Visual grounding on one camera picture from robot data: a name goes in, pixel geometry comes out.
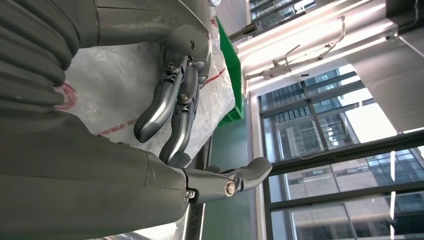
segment building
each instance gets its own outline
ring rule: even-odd
[[[268,157],[271,155],[271,160],[277,162],[360,144],[363,137],[358,135],[358,125],[364,123],[358,123],[363,114],[358,110],[379,109],[360,83],[355,70],[348,65],[262,95],[262,110],[271,111],[263,120]],[[285,111],[272,115],[273,110]],[[423,166],[419,149],[412,148],[272,176],[271,201],[422,181]],[[421,225],[411,221],[424,218],[424,193],[392,199],[394,219],[390,216],[391,198],[377,196],[293,210],[290,214],[281,212],[274,214],[272,221],[273,225],[291,222],[297,240],[387,239],[390,224],[396,235],[423,237],[419,234]]]

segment cable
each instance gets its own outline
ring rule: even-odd
[[[399,28],[397,30],[397,32],[399,32],[400,30],[403,29],[407,29],[410,28],[412,26],[414,26],[415,24],[417,24],[418,20],[420,19],[420,5],[419,5],[419,0],[415,0],[415,4],[413,5],[413,8],[415,9],[415,20],[413,21],[413,23],[407,25],[407,26],[403,26],[401,28]]]

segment green plastic crate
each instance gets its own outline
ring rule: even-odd
[[[242,64],[220,20],[216,20],[218,22],[221,51],[225,58],[225,64],[231,79],[232,92],[235,97],[235,107],[218,124],[218,126],[222,126],[245,117],[245,97],[243,95]]]

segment metal frame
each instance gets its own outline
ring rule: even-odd
[[[325,165],[340,163],[340,162],[346,162],[354,159],[364,158],[368,156],[373,156],[377,154],[383,154],[390,151],[398,151],[403,149],[411,149],[419,146],[424,146],[424,130],[411,132],[407,134],[398,134],[393,137],[376,140],[372,142],[367,143],[360,143],[356,145],[351,145],[347,147],[341,147],[329,150],[329,146],[327,144],[324,131],[321,127],[319,118],[322,118],[324,116],[331,116],[336,115],[340,113],[344,113],[348,110],[358,108],[360,105],[365,106],[368,104],[375,103],[374,99],[368,99],[363,100],[358,103],[353,103],[347,106],[343,106],[334,110],[322,112],[322,113],[316,113],[313,104],[316,102],[320,102],[326,99],[331,99],[337,96],[341,96],[343,94],[350,93],[352,91],[356,91],[359,89],[365,88],[364,84],[361,81],[352,82],[346,85],[342,85],[339,87],[336,87],[334,89],[330,89],[324,92],[320,92],[315,95],[310,95],[310,90],[321,88],[327,85],[334,84],[336,82],[339,82],[341,80],[348,79],[350,77],[356,76],[355,72],[349,72],[344,75],[340,75],[337,77],[334,77],[332,79],[319,82],[310,86],[306,86],[306,83],[304,81],[301,81],[300,84],[302,86],[305,98],[301,100],[297,100],[295,102],[278,106],[275,108],[262,110],[262,106],[260,104],[261,99],[257,97],[256,95],[253,95],[252,98],[257,98],[256,103],[259,103],[259,106],[256,106],[257,109],[257,116],[260,119],[260,136],[262,137],[262,151],[264,153],[264,156],[266,156],[266,143],[265,143],[265,129],[263,121],[265,118],[269,118],[278,114],[281,114],[283,112],[287,112],[299,107],[303,106],[309,106],[310,115],[303,116],[301,118],[312,118],[313,122],[316,125],[317,132],[319,139],[322,143],[322,146],[324,148],[324,151],[318,154],[311,154],[307,156],[295,157],[283,161],[278,161],[273,163],[273,170],[270,173],[271,176],[276,175],[283,175],[286,173],[296,172],[300,170],[310,169],[314,167],[320,167]],[[292,122],[292,121],[298,121],[300,118],[296,118],[290,121],[286,121],[284,123]],[[266,228],[266,239],[267,240],[273,240],[273,226],[272,226],[272,218],[271,214],[273,211],[280,211],[280,210],[287,210],[283,211],[284,213],[284,222],[287,229],[287,239],[289,240],[295,240],[296,236],[294,236],[294,231],[292,228],[294,228],[291,218],[291,211],[293,209],[302,209],[302,208],[310,208],[313,205],[326,205],[326,204],[340,204],[346,213],[346,216],[349,218],[349,213],[347,212],[346,205],[344,201],[350,201],[350,200],[357,200],[362,198],[369,198],[372,196],[390,196],[391,192],[395,191],[398,194],[406,194],[406,193],[413,193],[417,191],[424,191],[424,181],[417,181],[417,182],[409,182],[409,183],[398,183],[398,184],[392,184],[388,186],[377,186],[377,187],[371,187],[371,188],[364,188],[364,189],[358,189],[358,190],[351,190],[351,191],[338,191],[337,193],[332,194],[326,194],[326,195],[319,195],[319,196],[313,196],[313,197],[305,197],[305,198],[299,198],[299,199],[287,199],[287,196],[283,201],[280,202],[271,202],[271,192],[270,192],[270,182],[267,178],[263,182],[263,199],[264,199],[264,221],[265,221],[265,228]],[[352,225],[352,221],[349,221],[350,228],[354,230],[355,228]],[[356,235],[355,231],[353,231],[353,237],[355,239],[358,239],[358,236]]]

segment metal bolt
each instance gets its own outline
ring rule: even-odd
[[[186,91],[183,91],[179,94],[179,99],[181,100],[181,102],[187,103],[190,100],[190,94]]]
[[[225,184],[225,195],[227,195],[227,197],[231,197],[234,193],[236,193],[236,184],[234,184],[233,181],[228,181]]]
[[[196,197],[196,192],[194,190],[189,189],[185,192],[185,197],[188,199],[194,199]]]
[[[169,61],[165,66],[165,69],[170,72],[175,71],[177,68],[178,63],[176,61]]]
[[[192,66],[193,65],[193,58],[191,56],[187,59],[187,65]]]

